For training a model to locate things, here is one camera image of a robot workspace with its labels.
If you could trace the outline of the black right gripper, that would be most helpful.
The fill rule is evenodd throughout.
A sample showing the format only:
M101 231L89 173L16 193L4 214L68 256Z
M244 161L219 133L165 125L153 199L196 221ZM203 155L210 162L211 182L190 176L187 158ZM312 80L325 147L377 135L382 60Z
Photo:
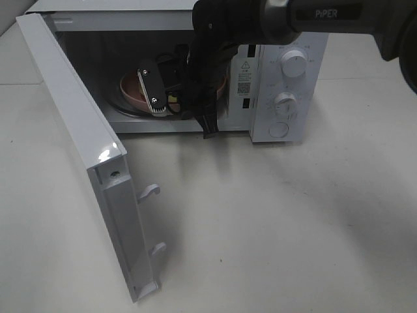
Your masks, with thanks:
M175 46L173 55L157 62L166 93L177 97L180 112L198 122L205 139L219 132L217 88L238 47L222 37L196 33L190 44Z

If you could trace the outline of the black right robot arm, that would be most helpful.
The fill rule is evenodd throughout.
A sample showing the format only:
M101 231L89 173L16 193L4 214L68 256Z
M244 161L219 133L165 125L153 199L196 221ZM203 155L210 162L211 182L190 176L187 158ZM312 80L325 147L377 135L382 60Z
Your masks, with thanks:
M371 35L416 88L415 1L198 1L194 36L158 63L157 92L182 131L247 130L298 142L331 33Z

